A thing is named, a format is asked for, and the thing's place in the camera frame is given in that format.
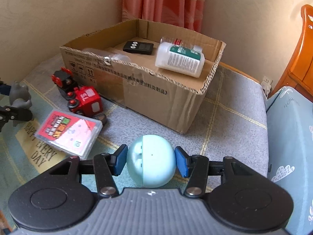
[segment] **gray plush toy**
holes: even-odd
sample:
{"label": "gray plush toy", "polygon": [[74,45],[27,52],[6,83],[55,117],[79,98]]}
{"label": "gray plush toy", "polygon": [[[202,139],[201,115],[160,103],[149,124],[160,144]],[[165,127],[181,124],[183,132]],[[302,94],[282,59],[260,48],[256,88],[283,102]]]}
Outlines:
{"label": "gray plush toy", "polygon": [[[10,106],[15,108],[23,108],[29,109],[32,106],[31,96],[28,92],[27,85],[21,85],[18,82],[14,82],[11,86],[10,94],[9,94],[9,101]],[[13,121],[13,126],[15,127],[19,124],[20,121]]]}

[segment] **cardboard box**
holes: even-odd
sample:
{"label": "cardboard box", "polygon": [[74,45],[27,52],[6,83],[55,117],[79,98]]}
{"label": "cardboard box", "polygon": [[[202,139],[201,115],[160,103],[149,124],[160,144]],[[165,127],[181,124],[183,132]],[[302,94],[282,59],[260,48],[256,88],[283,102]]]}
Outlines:
{"label": "cardboard box", "polygon": [[[162,36],[188,40],[203,48],[206,60],[199,78],[154,65]],[[128,40],[154,43],[152,55],[124,52],[123,46]],[[135,19],[85,34],[60,50],[65,66],[79,83],[93,85],[105,98],[185,133],[205,96],[225,46],[222,41],[189,29]],[[105,59],[82,51],[85,48],[125,54],[132,63]]]}

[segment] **wall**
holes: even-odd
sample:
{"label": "wall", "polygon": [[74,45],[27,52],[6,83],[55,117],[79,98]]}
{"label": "wall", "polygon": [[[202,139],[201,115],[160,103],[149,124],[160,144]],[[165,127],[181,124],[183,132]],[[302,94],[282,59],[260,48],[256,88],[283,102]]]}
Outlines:
{"label": "wall", "polygon": [[1,80],[21,80],[82,34],[121,21],[122,0],[0,0]]}
{"label": "wall", "polygon": [[202,32],[226,42],[222,61],[276,85],[302,29],[301,6],[313,0],[205,0]]}

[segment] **curtain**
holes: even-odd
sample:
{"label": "curtain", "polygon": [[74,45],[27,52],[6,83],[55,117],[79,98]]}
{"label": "curtain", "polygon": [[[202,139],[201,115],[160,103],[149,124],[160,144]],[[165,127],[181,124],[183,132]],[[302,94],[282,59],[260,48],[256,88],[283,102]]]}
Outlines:
{"label": "curtain", "polygon": [[204,0],[123,0],[122,20],[142,18],[201,30]]}

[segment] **orange wooden furniture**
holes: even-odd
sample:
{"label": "orange wooden furniture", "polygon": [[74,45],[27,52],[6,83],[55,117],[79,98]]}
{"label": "orange wooden furniture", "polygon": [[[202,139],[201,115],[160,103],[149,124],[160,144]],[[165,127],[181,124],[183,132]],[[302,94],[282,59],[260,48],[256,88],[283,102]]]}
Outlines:
{"label": "orange wooden furniture", "polygon": [[269,97],[283,86],[290,86],[313,102],[313,7],[304,5],[301,17],[303,26],[300,39],[284,74]]}

